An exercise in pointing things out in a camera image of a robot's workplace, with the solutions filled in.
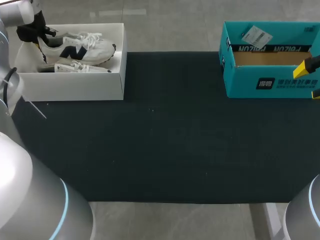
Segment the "new balance logo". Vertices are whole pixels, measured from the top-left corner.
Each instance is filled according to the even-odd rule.
[[[77,52],[75,46],[67,46],[60,54],[60,57],[67,59],[70,56],[70,58],[74,60],[82,60],[86,53],[87,50],[83,46],[80,48],[79,52]]]

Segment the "black cable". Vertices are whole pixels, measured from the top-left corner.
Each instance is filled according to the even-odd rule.
[[[4,80],[4,87],[3,87],[3,101],[6,107],[8,107],[8,83],[10,81],[11,76],[17,71],[17,68],[12,68],[8,74],[5,76]]]

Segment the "gray floor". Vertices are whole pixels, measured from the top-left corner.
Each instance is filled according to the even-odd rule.
[[[128,50],[217,51],[224,21],[319,21],[318,0],[42,0],[48,24],[125,24]],[[10,62],[20,41],[8,30]],[[249,204],[92,202],[97,240],[264,240]],[[287,204],[278,204],[282,216]]]

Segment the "white shoebox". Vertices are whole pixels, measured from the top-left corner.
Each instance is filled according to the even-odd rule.
[[[39,73],[43,55],[33,43],[24,42],[15,59],[17,72],[24,81],[23,94],[32,102],[123,100],[127,64],[127,40],[123,23],[50,25],[58,31],[101,33],[116,44],[114,56],[99,67],[107,73]]]

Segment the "shoelace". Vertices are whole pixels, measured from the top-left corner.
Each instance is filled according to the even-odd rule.
[[[91,32],[79,32],[78,35],[80,40],[85,40],[85,39],[94,39],[96,41],[101,41],[100,39],[102,37],[102,33],[91,33]]]
[[[78,61],[72,61],[70,64],[71,67],[74,67],[74,70],[80,72],[80,73],[89,73],[89,65],[82,64]]]

